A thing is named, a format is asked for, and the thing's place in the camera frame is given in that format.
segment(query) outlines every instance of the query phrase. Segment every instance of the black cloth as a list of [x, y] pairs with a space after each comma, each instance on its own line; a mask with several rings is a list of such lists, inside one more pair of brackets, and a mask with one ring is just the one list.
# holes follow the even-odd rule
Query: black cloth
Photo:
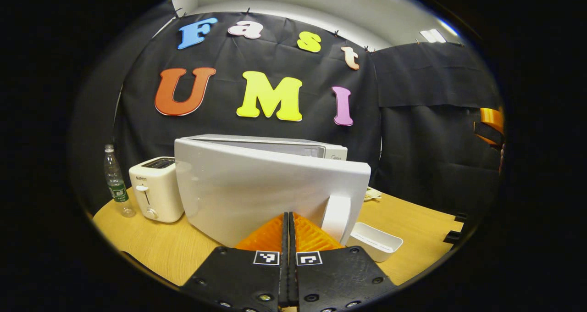
[[[371, 187], [443, 212], [473, 212], [497, 190], [499, 154], [473, 134], [478, 108], [501, 104], [482, 62], [467, 47], [410, 44], [367, 53], [363, 47], [316, 26], [258, 13], [204, 13], [174, 19], [151, 38], [174, 11], [165, 3], [129, 28], [107, 51], [78, 99], [70, 136], [70, 174], [90, 212], [111, 197], [103, 178], [103, 145], [115, 142], [127, 187], [128, 169], [174, 155], [174, 140], [198, 134], [236, 134], [309, 139], [344, 145], [348, 160], [371, 166]], [[215, 17], [200, 44], [177, 49], [179, 28]], [[255, 21], [261, 37], [234, 36], [228, 28]], [[302, 31], [321, 37], [312, 53], [297, 45]], [[358, 53], [359, 70], [346, 65], [342, 46]], [[174, 99], [191, 93], [198, 67], [213, 67], [199, 108], [165, 116], [155, 108], [163, 70], [187, 71]], [[239, 117], [245, 71], [266, 74], [272, 88], [285, 77], [302, 81], [301, 122]], [[116, 125], [112, 121], [122, 82]], [[332, 86], [350, 90], [352, 126], [337, 125]], [[381, 160], [380, 141], [383, 139]]]
[[[179, 28], [215, 17], [204, 41], [178, 50], [182, 42]], [[228, 28], [239, 21], [254, 21], [264, 26], [261, 37], [234, 36]], [[297, 45], [300, 32], [321, 37], [321, 50], [312, 53]], [[359, 69], [344, 61], [341, 47], [352, 47], [359, 58]], [[185, 116], [165, 116], [154, 105], [155, 94], [165, 69], [187, 70], [176, 86], [174, 99], [186, 100], [194, 83], [191, 71], [213, 67], [203, 102]], [[285, 77], [302, 81], [299, 89], [300, 122], [280, 120], [276, 114], [266, 118], [257, 102], [260, 115], [239, 117], [247, 80], [245, 71], [266, 74], [272, 88]], [[336, 117], [336, 96], [332, 86], [350, 90], [352, 126], [340, 126]], [[343, 145], [347, 160], [366, 162], [374, 172], [379, 161], [380, 114], [377, 105], [375, 71], [367, 53], [359, 45], [335, 37], [329, 31], [284, 17], [258, 13], [205, 13], [174, 20], [145, 48], [124, 81], [120, 114], [116, 126], [116, 152], [126, 185], [128, 169], [158, 156], [174, 155], [174, 140], [198, 134], [236, 134], [316, 140]]]
[[501, 105], [488, 70], [449, 43], [390, 47], [373, 61], [383, 138], [375, 187], [442, 212], [483, 210], [499, 167], [499, 153], [473, 133], [479, 108]]
[[80, 88], [68, 132], [69, 182], [94, 214], [111, 199], [104, 176], [104, 145], [111, 142], [120, 88], [139, 53], [172, 17], [171, 1], [140, 17], [104, 50]]

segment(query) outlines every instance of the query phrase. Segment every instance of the colorful foam letter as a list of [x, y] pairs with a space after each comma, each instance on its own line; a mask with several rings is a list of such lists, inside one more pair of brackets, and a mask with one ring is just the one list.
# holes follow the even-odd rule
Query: colorful foam letter
[[260, 31], [263, 25], [253, 21], [240, 21], [237, 25], [228, 28], [230, 34], [235, 36], [245, 36], [249, 39], [257, 39], [260, 37]]
[[350, 90], [339, 86], [332, 86], [332, 90], [336, 95], [336, 117], [334, 117], [334, 122], [337, 125], [351, 126], [353, 119], [350, 118], [349, 113]]
[[340, 49], [344, 51], [344, 61], [346, 62], [346, 65], [348, 65], [350, 69], [358, 70], [359, 65], [354, 62], [354, 59], [355, 57], [358, 58], [359, 55], [357, 55], [351, 47], [340, 47]]
[[273, 115], [275, 108], [281, 102], [277, 118], [292, 122], [302, 120], [302, 114], [298, 107], [299, 88], [302, 87], [301, 80], [285, 77], [273, 90], [267, 76], [262, 72], [245, 71], [243, 77], [247, 80], [247, 88], [245, 89], [243, 106], [237, 109], [237, 115], [257, 117], [260, 111], [256, 107], [256, 101], [259, 99], [260, 107], [267, 118]]
[[177, 67], [161, 72], [161, 83], [155, 95], [155, 108], [163, 115], [184, 116], [195, 111], [202, 104], [208, 80], [210, 76], [216, 73], [216, 69], [211, 67], [198, 67], [194, 69], [192, 73], [195, 79], [191, 89], [191, 95], [189, 95], [186, 101], [178, 102], [173, 99], [173, 93], [176, 91], [180, 77], [185, 72], [185, 69]]
[[182, 43], [177, 49], [184, 49], [204, 41], [204, 37], [199, 34], [208, 34], [210, 32], [210, 25], [218, 22], [218, 19], [212, 17], [203, 21], [195, 22], [186, 26], [182, 26]]
[[319, 35], [312, 32], [303, 31], [299, 34], [298, 47], [307, 51], [312, 51], [312, 53], [317, 53], [320, 51], [321, 41], [322, 39]]

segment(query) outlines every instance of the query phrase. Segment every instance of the ceiling light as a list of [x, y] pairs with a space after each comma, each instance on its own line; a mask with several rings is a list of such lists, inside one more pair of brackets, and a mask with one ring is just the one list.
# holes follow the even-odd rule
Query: ceiling light
[[446, 40], [442, 36], [442, 34], [440, 34], [440, 32], [438, 32], [438, 30], [436, 30], [435, 28], [433, 28], [432, 30], [428, 30], [428, 31], [420, 31], [420, 34], [424, 38], [426, 38], [426, 40], [428, 40], [428, 42], [446, 42]]
[[446, 30], [449, 31], [453, 36], [459, 36], [459, 34], [455, 30], [453, 30], [453, 28], [451, 28], [448, 24], [444, 23], [440, 19], [438, 20], [438, 22], [440, 23], [440, 25], [442, 25], [443, 28], [446, 28]]

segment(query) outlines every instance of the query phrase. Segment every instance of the white plastic tray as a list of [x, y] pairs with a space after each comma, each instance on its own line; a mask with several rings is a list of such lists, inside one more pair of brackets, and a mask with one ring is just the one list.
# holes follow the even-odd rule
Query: white plastic tray
[[358, 245], [365, 249], [367, 254], [376, 262], [387, 260], [394, 252], [398, 251], [402, 244], [403, 239], [372, 228], [364, 223], [354, 225], [349, 240], [346, 242], [347, 247]]

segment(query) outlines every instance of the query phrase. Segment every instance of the white toaster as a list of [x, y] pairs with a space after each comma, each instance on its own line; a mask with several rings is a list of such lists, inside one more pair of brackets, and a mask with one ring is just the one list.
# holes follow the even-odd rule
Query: white toaster
[[174, 157], [147, 160], [131, 167], [128, 174], [143, 216], [164, 223], [176, 222], [182, 216]]

